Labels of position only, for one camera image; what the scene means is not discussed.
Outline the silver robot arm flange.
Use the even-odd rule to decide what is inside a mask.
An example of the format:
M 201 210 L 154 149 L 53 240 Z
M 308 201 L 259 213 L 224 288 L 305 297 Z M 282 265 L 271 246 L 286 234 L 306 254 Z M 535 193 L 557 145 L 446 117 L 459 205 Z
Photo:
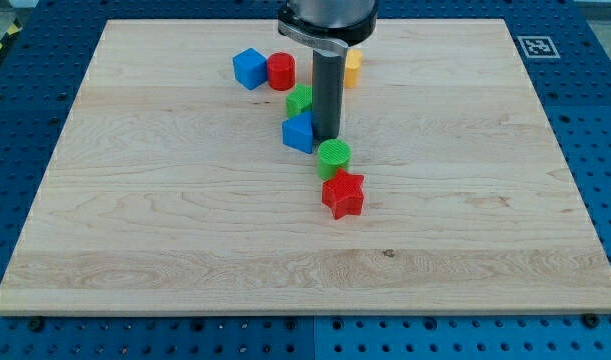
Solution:
M 375 30 L 377 0 L 287 0 L 277 11 L 277 31 L 315 50 L 344 57 Z

